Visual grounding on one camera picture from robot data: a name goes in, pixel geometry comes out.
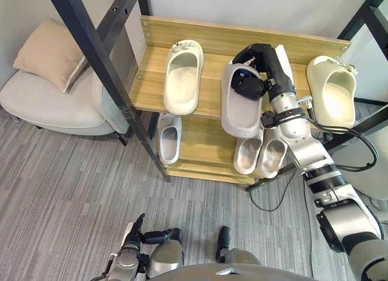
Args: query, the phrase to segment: gray carpet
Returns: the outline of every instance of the gray carpet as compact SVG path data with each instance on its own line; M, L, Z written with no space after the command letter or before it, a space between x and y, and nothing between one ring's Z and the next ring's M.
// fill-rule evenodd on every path
M274 207L289 177L253 197ZM15 124L0 109L0 279L88 281L104 270L127 223L142 212L144 231L182 229L186 265L214 262L218 230L227 225L233 247L251 251L263 265L311 276L301 177L272 213L254 207L243 189L187 178L164 183L135 137L124 147L113 135L38 130ZM314 277L354 280L346 256L327 246L307 194Z

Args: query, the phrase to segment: wooden shelf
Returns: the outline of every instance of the wooden shelf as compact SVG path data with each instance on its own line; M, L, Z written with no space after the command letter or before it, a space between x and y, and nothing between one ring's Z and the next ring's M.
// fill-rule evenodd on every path
M167 112L163 104L164 71L169 49L147 46L129 97L139 110ZM221 76L232 56L204 53L198 106L192 113L196 116L221 119ZM296 96L310 94L306 79L306 65L291 64ZM272 110L268 94L263 98L263 111Z
M196 172L176 171L173 169L167 169L167 175L184 177L184 178L228 182L228 183L234 183L234 184L252 185L255 183L254 178L236 178L236 177L228 177L228 176L216 175L216 174L203 174L203 173L196 173Z
M296 97L310 94L307 64L318 55L340 56L350 42L271 30L231 25L167 19L141 18L147 48L129 92L139 110L167 112L163 104L166 58L171 45L182 39L198 41L204 51L199 100L196 110L182 116L179 160L167 164L172 176L215 180L245 185L254 184L259 175L242 175L233 166L236 138L221 126L221 77L226 64L246 46L261 42L283 44L288 54ZM262 110L272 110L268 95Z

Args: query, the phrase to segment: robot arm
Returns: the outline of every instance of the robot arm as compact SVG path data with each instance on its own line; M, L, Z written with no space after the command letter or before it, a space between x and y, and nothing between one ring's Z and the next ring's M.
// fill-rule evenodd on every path
M252 58L251 66L267 73L268 79L261 85L268 91L274 110L263 114L263 125L277 126L288 144L315 205L322 208L316 217L330 248L346 252L358 280L388 280L388 242L382 240L380 225L352 185L345 181L323 145L312 137L309 122L300 118L303 110L291 79L282 69L285 62L280 63L270 45L252 44L233 63Z

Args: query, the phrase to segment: black metal frame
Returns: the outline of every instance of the black metal frame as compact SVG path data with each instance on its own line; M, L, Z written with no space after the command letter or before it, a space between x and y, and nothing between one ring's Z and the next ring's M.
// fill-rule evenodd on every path
M139 0L139 6L142 15L152 16L150 0Z
M381 51L388 59L388 21L377 9L384 0L365 0L348 25L339 34L339 39L351 40L364 25L368 27Z
M358 98L358 97L354 97L354 102L378 105L378 106L385 106L388 104L388 102L384 102L384 101L371 100L371 99Z
M362 133L371 133L374 131L374 129L379 126L382 123L387 123L388 124L388 105L385 107L381 108L379 111L371 115L370 117L366 118L359 124L357 124L354 129L362 132ZM343 143L347 142L348 140L351 140L353 138L352 135L349 134L333 134L333 139L330 140L328 143L324 144L324 148L330 152L333 150L338 150L339 146L342 145ZM278 172L278 175L274 178L268 179L268 178L263 178L257 181L255 184L250 185L246 187L245 191L249 192L251 190L254 190L259 187L263 187L266 184L273 182L277 179L279 179L283 175L287 175L291 172L293 172L296 169L296 166L294 163L288 164L287 166L284 166L281 168Z
M130 128L141 141L165 181L170 181L171 178L166 174L153 143L109 58L110 51L136 1L115 0L96 30L82 0L51 0ZM129 53L129 56L135 59L133 52Z

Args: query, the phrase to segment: chair leg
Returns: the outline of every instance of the chair leg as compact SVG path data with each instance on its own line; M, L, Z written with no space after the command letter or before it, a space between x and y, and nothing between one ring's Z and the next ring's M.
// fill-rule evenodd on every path
M12 114L10 114L10 115L11 115L11 118L13 119L13 121L14 121L15 123L19 123L19 122L20 122L19 117L14 116L14 115L12 115Z
M117 138L119 139L119 141L122 143L123 146L127 146L129 139L133 135L133 130L131 129L131 127L129 127L126 134L119 134L118 132L115 131L115 135L117 136Z

